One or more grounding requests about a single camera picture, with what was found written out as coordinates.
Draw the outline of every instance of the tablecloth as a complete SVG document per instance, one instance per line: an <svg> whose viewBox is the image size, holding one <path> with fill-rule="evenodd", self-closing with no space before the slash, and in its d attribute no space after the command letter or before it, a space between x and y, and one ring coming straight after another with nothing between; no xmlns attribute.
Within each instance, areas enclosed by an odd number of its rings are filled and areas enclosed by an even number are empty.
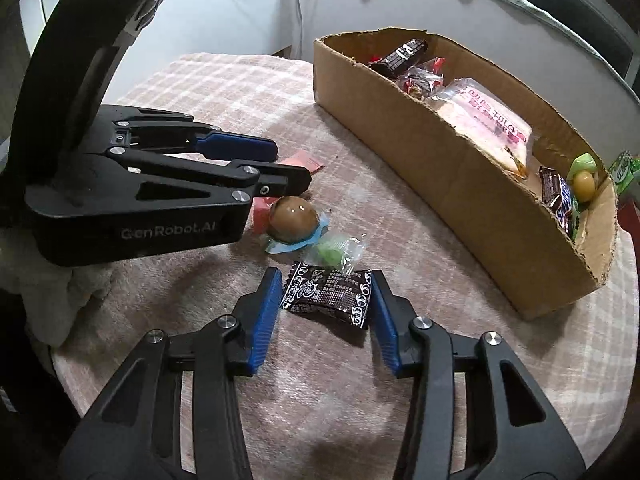
<svg viewBox="0 0 640 480"><path fill-rule="evenodd" d="M501 333L558 410L587 464L615 435L638 341L638 282L626 232L619 230L605 286L525 322L436 213L314 103L311 64L188 55L120 103L190 113L227 131L271 137L283 158L304 149L324 160L308 197L330 216L332 230L367 233L363 267L382 269L395 294L450 332ZM147 330L199 329L254 291L267 266L286 276L288 258L268 257L260 238L247 230L235 244L117 263L108 297L85 307L67 342L52 353L78 411L88 409ZM412 384L386 370L369 332L282 311L265 364L236 385L254 478L391 477ZM184 467L193 470L190 394L186 377L182 454ZM460 408L457 414L454 464L460 467Z"/></svg>

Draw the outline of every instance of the brown egg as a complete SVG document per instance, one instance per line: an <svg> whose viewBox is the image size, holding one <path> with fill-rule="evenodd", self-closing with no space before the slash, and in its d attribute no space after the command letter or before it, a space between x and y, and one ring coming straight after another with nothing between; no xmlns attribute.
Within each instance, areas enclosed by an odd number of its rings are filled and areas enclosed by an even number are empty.
<svg viewBox="0 0 640 480"><path fill-rule="evenodd" d="M580 203L591 201L593 195L596 194L596 183L593 175L588 171L579 171L576 173L571 183L571 188L574 190L574 195Z"/></svg>
<svg viewBox="0 0 640 480"><path fill-rule="evenodd" d="M314 207L298 196L283 196L271 206L269 234L286 244L306 240L318 224L318 213Z"/></svg>

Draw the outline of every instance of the brown candy packet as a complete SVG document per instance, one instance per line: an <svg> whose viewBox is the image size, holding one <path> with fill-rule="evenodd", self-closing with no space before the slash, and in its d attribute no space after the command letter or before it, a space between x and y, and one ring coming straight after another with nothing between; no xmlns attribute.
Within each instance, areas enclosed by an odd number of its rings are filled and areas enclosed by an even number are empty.
<svg viewBox="0 0 640 480"><path fill-rule="evenodd" d="M290 312L320 311L352 326L366 326L371 298L370 270L355 270L349 275L295 262L291 269L280 307Z"/></svg>

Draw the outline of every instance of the brown cardboard box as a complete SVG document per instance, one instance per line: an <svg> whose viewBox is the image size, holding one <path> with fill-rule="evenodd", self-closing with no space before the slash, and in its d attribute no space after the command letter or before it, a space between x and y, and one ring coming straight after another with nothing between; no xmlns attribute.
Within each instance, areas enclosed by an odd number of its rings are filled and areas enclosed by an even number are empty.
<svg viewBox="0 0 640 480"><path fill-rule="evenodd" d="M412 38L447 59L445 84L471 77L540 134L534 156L567 174L591 153L601 185L572 243L517 177L479 152L420 101L366 66ZM546 101L492 62L425 31L386 28L314 45L316 102L389 164L451 227L520 314L549 313L602 286L616 240L616 194L598 155Z"/></svg>

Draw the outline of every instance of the silver screw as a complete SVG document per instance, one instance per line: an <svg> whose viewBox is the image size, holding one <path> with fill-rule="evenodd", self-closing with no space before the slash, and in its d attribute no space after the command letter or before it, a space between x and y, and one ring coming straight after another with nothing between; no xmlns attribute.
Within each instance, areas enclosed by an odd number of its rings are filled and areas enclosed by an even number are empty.
<svg viewBox="0 0 640 480"><path fill-rule="evenodd" d="M225 314L224 316L220 316L218 318L218 326L220 328L232 328L236 326L238 320L233 317L231 314Z"/></svg>
<svg viewBox="0 0 640 480"><path fill-rule="evenodd" d="M418 317L414 317L413 324L416 328L419 328L420 330L426 330L428 328L431 328L433 321L426 316L418 316Z"/></svg>
<svg viewBox="0 0 640 480"><path fill-rule="evenodd" d="M502 342L502 336L497 332L486 332L484 334L484 340L491 346L499 345Z"/></svg>
<svg viewBox="0 0 640 480"><path fill-rule="evenodd" d="M156 344L164 339L164 332L159 328L155 328L153 330L149 330L149 332L145 335L146 342Z"/></svg>
<svg viewBox="0 0 640 480"><path fill-rule="evenodd" d="M238 202L249 202L249 200L251 200L251 197L247 193L240 191L239 189L233 191L231 196L238 200Z"/></svg>

